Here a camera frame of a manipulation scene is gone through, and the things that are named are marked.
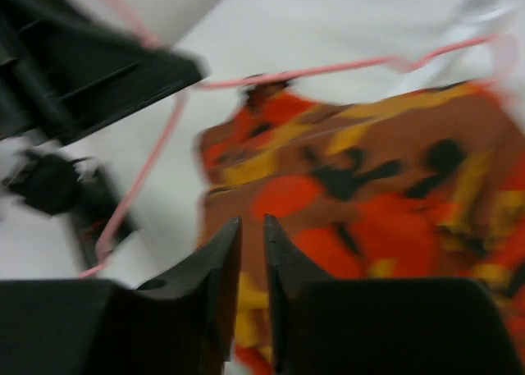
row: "screw hole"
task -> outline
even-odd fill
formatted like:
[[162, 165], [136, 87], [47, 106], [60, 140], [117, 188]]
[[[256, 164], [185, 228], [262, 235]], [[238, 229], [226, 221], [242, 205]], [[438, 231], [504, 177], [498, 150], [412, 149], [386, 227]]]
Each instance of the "screw hole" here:
[[146, 281], [139, 287], [137, 287], [137, 290], [154, 290], [154, 289], [160, 289], [161, 287], [164, 287], [167, 285], [167, 282], [163, 279], [152, 279], [149, 281]]

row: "brown cloth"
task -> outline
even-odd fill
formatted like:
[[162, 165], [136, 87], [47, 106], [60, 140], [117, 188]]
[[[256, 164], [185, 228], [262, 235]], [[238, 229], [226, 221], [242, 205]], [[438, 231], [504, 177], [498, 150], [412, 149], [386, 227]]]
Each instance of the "brown cloth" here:
[[270, 213], [334, 277], [484, 281], [525, 358], [524, 151], [500, 97], [475, 82], [347, 106], [287, 83], [250, 89], [199, 138], [212, 185], [200, 243], [243, 220], [236, 343], [270, 358]]

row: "black connector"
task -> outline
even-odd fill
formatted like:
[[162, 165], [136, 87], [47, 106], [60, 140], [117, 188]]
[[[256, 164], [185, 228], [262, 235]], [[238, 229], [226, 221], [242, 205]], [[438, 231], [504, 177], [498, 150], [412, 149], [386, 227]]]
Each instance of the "black connector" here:
[[276, 374], [523, 374], [499, 310], [476, 281], [335, 279], [272, 216], [265, 248]]
[[220, 375], [230, 357], [240, 221], [138, 290], [0, 281], [2, 375]]
[[67, 0], [0, 0], [0, 139], [39, 129], [69, 144], [202, 79]]
[[[111, 177], [101, 166], [81, 171], [84, 159], [67, 160], [58, 153], [23, 152], [23, 161], [2, 183], [23, 204], [49, 216], [65, 213], [86, 268], [98, 264], [95, 244], [120, 202]], [[137, 226], [129, 215], [113, 237], [113, 248]]]

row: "pink wire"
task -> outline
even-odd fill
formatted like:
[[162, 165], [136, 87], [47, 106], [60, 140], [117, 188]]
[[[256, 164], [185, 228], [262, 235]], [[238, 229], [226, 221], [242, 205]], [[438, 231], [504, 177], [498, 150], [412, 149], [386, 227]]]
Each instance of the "pink wire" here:
[[[512, 47], [514, 49], [512, 53], [506, 53], [506, 54], [494, 53], [494, 50], [497, 47], [504, 46], [503, 45], [504, 42], [507, 42], [506, 47]], [[424, 57], [421, 57], [415, 62], [411, 62], [407, 59], [404, 59], [403, 57], [399, 57], [396, 55], [385, 56], [385, 57], [374, 57], [374, 58], [363, 59], [363, 60], [358, 60], [358, 61], [336, 63], [335, 65], [319, 66], [319, 67], [312, 67], [308, 69], [286, 71], [280, 74], [266, 74], [266, 75], [258, 75], [257, 77], [249, 77], [249, 78], [243, 78], [243, 79], [237, 79], [237, 80], [223, 80], [223, 81], [216, 81], [216, 82], [202, 81], [196, 84], [195, 86], [200, 89], [224, 89], [224, 88], [231, 88], [235, 86], [265, 84], [268, 82], [293, 80], [294, 78], [302, 77], [302, 76], [320, 75], [320, 74], [333, 73], [336, 71], [354, 70], [354, 69], [360, 69], [363, 67], [370, 67], [370, 66], [376, 66], [376, 65], [389, 65], [389, 66], [396, 68], [399, 71], [409, 72], [409, 71], [414, 71], [420, 67], [425, 66], [433, 58], [443, 55], [445, 53], [449, 53], [449, 52], [452, 52], [458, 49], [462, 49], [462, 48], [472, 47], [472, 46], [482, 44], [482, 43], [489, 43], [489, 45], [492, 47], [491, 51], [493, 53], [491, 55], [493, 59], [495, 59], [495, 57], [498, 57], [498, 56], [500, 57], [506, 56], [510, 58], [505, 63], [504, 67], [500, 68], [498, 72], [488, 80], [487, 84], [493, 84], [494, 82], [500, 80], [503, 76], [507, 76], [509, 72], [513, 70], [513, 68], [516, 66], [516, 63], [517, 63], [516, 62], [517, 60], [515, 58], [518, 55], [518, 49], [517, 49], [514, 39], [508, 35], [493, 34], [493, 35], [487, 35], [487, 36], [480, 36], [480, 37], [476, 37], [474, 39], [469, 39], [469, 40], [462, 41], [459, 43], [453, 43], [450, 45], [446, 45], [444, 47], [435, 49], [434, 51], [428, 53]]]
[[[124, 18], [127, 19], [128, 23], [133, 27], [135, 32], [142, 39], [143, 45], [145, 47], [158, 48], [160, 46], [158, 38], [144, 26], [142, 21], [133, 13], [133, 11], [128, 7], [127, 4], [124, 3], [123, 0], [108, 1], [117, 12], [119, 12]], [[495, 53], [495, 50], [498, 47], [505, 46], [504, 43], [502, 43], [504, 41], [507, 42], [506, 47], [511, 47], [513, 50], [508, 50], [507, 53]], [[408, 61], [407, 59], [398, 56], [375, 57], [359, 61], [338, 63], [329, 66], [320, 66], [309, 69], [287, 71], [284, 73], [259, 75], [257, 77], [249, 77], [237, 80], [200, 82], [196, 84], [195, 87], [199, 89], [224, 89], [244, 85], [257, 85], [268, 82], [291, 80], [300, 76], [320, 75], [336, 71], [345, 71], [382, 64], [392, 66], [399, 71], [409, 72], [426, 65], [431, 59], [438, 57], [444, 53], [449, 53], [461, 48], [472, 47], [481, 43], [489, 43], [492, 52], [491, 56], [493, 58], [495, 66], [500, 68], [499, 70], [496, 70], [495, 74], [486, 82], [487, 85], [491, 85], [494, 84], [496, 81], [499, 81], [505, 76], [507, 76], [517, 66], [518, 47], [514, 39], [512, 39], [510, 36], [489, 35], [477, 37], [475, 39], [470, 39], [460, 43], [453, 43], [451, 45], [438, 48], [415, 62]], [[497, 61], [497, 57], [506, 57], [506, 62], [502, 62], [501, 60]], [[158, 157], [160, 156], [162, 150], [166, 146], [167, 141], [170, 139], [170, 136], [172, 135], [179, 121], [180, 115], [185, 106], [186, 95], [182, 92], [179, 92], [178, 94], [176, 94], [176, 98], [177, 100], [175, 108], [171, 113], [168, 122], [164, 127], [157, 143], [155, 144], [153, 151], [148, 156], [146, 163], [140, 169], [140, 172], [137, 178], [135, 179], [135, 182], [131, 186], [131, 189], [128, 191], [124, 199], [118, 204], [115, 212], [110, 217], [106, 227], [104, 228], [102, 234], [98, 238], [98, 241], [95, 245], [95, 252], [99, 261], [99, 265], [97, 267], [90, 268], [85, 272], [82, 272], [80, 274], [81, 278], [92, 276], [93, 274], [96, 274], [97, 272], [105, 268], [107, 257], [112, 251], [112, 237], [115, 235], [122, 220], [124, 219], [128, 210], [130, 209], [131, 204], [142, 189], [144, 182], [146, 181], [151, 170], [153, 169], [155, 163], [158, 160]]]

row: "white surface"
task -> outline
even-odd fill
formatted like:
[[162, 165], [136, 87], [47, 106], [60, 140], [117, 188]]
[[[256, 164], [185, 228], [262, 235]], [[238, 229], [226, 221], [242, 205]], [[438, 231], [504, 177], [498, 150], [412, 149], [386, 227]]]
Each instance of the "white surface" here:
[[[0, 176], [4, 177], [16, 161], [11, 155], [24, 148], [21, 139], [0, 143]], [[52, 150], [50, 144], [40, 148]], [[65, 150], [74, 157], [93, 152], [86, 142]], [[82, 271], [80, 253], [65, 217], [49, 218], [0, 193], [0, 279], [74, 278]], [[160, 268], [149, 253], [144, 232], [128, 237], [112, 257], [101, 277], [116, 279], [135, 287], [155, 277]]]
[[[128, 28], [104, 0], [72, 0], [101, 21]], [[178, 41], [220, 0], [126, 0], [137, 16], [165, 43]]]
[[[433, 43], [450, 45], [493, 34], [505, 26], [509, 14], [513, 14], [522, 2], [523, 0], [465, 0], [454, 15], [454, 23]], [[403, 75], [401, 81], [397, 81], [385, 97], [412, 92], [439, 80], [467, 51], [467, 48], [463, 48], [441, 55], [425, 66]]]
[[[385, 53], [418, 57], [437, 47], [431, 45], [431, 41], [447, 26], [450, 13], [460, 1], [223, 0], [178, 45], [206, 57], [210, 80], [286, 71]], [[522, 50], [525, 46], [524, 23], [522, 9], [510, 26]], [[485, 74], [487, 63], [483, 49], [474, 48], [443, 82]], [[523, 88], [523, 68], [522, 61], [508, 83], [511, 89]], [[381, 97], [398, 79], [399, 75], [378, 67], [303, 78], [297, 80], [296, 89], [314, 98], [353, 103]], [[204, 188], [199, 165], [192, 153], [194, 137], [231, 114], [239, 102], [237, 92], [229, 89], [191, 93], [175, 136], [136, 202], [135, 212], [154, 238], [149, 249], [160, 268], [170, 267], [193, 248], [199, 222], [198, 200]], [[523, 121], [523, 92], [518, 96], [518, 108], [514, 112]], [[164, 100], [96, 135], [98, 156], [112, 161], [112, 170], [122, 190], [130, 187], [171, 105], [171, 100]], [[39, 262], [47, 264], [49, 275], [56, 271], [55, 267], [62, 267], [64, 273], [71, 272], [70, 266], [63, 266], [64, 254], [60, 253], [65, 245], [55, 245], [53, 251], [36, 249], [35, 245], [46, 247], [57, 240], [50, 236], [44, 224], [10, 224], [15, 225], [18, 230], [9, 231], [9, 240], [6, 240], [6, 224], [0, 224], [0, 275], [3, 270], [3, 276], [9, 277], [9, 270], [18, 265], [24, 264], [25, 269], [30, 270]], [[34, 238], [34, 250], [25, 243], [31, 237]], [[118, 256], [127, 256], [127, 265], [134, 267], [131, 259], [144, 254], [134, 252], [133, 248], [123, 248], [116, 258]], [[137, 273], [142, 272], [145, 276], [153, 268], [127, 272], [138, 278]]]

